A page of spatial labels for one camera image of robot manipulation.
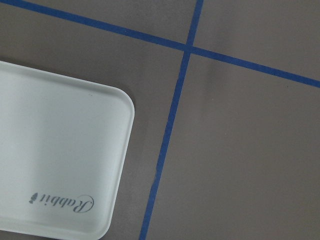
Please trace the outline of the white rabbit serving tray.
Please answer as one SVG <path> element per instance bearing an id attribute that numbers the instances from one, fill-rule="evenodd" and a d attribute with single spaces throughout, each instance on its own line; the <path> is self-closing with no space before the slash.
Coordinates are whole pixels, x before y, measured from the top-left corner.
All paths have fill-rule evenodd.
<path id="1" fill-rule="evenodd" d="M 103 237 L 134 116 L 119 88 L 1 62 L 0 228 Z"/>

